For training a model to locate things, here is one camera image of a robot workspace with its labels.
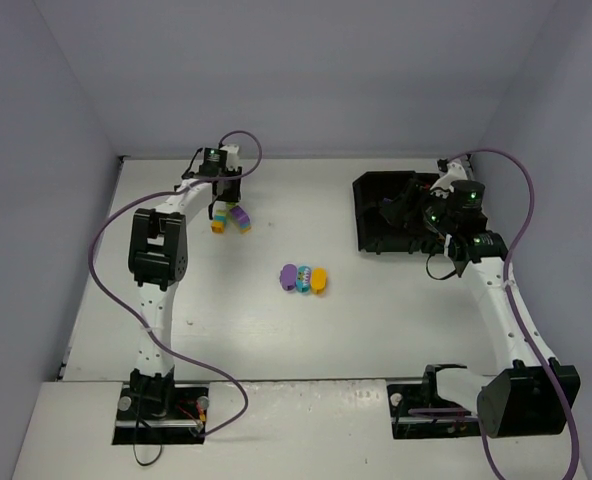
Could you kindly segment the purple oval lego block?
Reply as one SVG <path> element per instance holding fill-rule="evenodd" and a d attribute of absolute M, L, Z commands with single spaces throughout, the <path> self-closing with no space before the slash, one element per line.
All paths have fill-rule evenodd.
<path fill-rule="evenodd" d="M 292 291 L 296 288 L 298 267 L 292 263 L 284 265 L 280 271 L 279 282 L 283 290 Z"/>

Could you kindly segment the orange oval lego block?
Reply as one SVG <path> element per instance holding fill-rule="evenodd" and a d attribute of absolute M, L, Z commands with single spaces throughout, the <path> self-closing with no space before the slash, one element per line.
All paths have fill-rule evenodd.
<path fill-rule="evenodd" d="M 315 295 L 322 294 L 326 289 L 327 280 L 328 275 L 324 268 L 314 268 L 310 277 L 310 291 Z"/>

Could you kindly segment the teal oval face lego block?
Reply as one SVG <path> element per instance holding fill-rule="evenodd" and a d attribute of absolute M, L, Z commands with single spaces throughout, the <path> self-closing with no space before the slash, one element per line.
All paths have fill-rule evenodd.
<path fill-rule="evenodd" d="M 300 293 L 307 293 L 311 288 L 312 269 L 309 266 L 300 266 L 297 268 L 296 290 Z"/>

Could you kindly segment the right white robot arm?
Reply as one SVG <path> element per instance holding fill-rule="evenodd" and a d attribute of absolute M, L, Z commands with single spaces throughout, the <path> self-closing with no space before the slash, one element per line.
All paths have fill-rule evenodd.
<path fill-rule="evenodd" d="M 496 372 L 476 374 L 463 365 L 429 365 L 423 402 L 414 416 L 458 419 L 474 415 L 492 438 L 556 435 L 571 426 L 565 413 L 580 376 L 561 364 L 535 332 L 511 275 L 503 238 L 488 229 L 485 187 L 467 180 L 429 184 L 413 175 L 381 215 L 412 238 L 412 248 L 443 255 L 453 276 L 471 292 L 492 339 Z"/>

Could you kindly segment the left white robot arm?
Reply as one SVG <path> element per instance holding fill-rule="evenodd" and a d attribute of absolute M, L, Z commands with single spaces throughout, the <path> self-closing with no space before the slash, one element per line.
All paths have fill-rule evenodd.
<path fill-rule="evenodd" d="M 240 193 L 238 180 L 213 182 L 243 172 L 239 146 L 203 150 L 196 173 L 185 172 L 164 202 L 139 208 L 132 218 L 128 269 L 139 291 L 139 314 L 146 324 L 130 374 L 130 394 L 142 414 L 163 418 L 174 403 L 174 357 L 171 349 L 172 310 L 179 283 L 188 269 L 187 223 L 222 193 Z"/>

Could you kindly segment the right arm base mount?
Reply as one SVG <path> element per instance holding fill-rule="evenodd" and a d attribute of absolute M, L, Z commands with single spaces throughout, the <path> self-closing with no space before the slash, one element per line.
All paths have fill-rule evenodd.
<path fill-rule="evenodd" d="M 458 439 L 479 437 L 475 416 L 437 393 L 436 374 L 458 364 L 425 368 L 421 378 L 394 380 L 386 385 L 391 432 L 394 440 Z"/>

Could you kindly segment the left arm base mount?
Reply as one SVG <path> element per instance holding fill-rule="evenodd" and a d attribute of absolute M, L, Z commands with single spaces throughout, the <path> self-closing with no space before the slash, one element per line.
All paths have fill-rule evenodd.
<path fill-rule="evenodd" d="M 113 445 L 202 445 L 209 409 L 207 384 L 178 384 L 163 410 L 140 404 L 127 385 L 117 402 Z"/>

